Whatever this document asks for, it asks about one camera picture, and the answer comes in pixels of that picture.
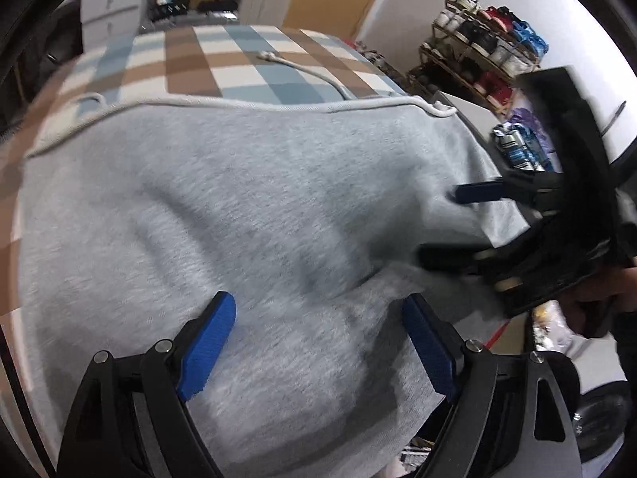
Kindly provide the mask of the person's right hand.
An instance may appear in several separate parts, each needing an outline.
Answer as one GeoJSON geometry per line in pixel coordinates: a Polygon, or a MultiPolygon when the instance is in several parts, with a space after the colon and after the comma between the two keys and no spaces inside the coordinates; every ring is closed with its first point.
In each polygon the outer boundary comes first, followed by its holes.
{"type": "Polygon", "coordinates": [[[636,269],[599,272],[557,298],[568,327],[585,338],[603,337],[613,314],[636,309],[636,269]]]}

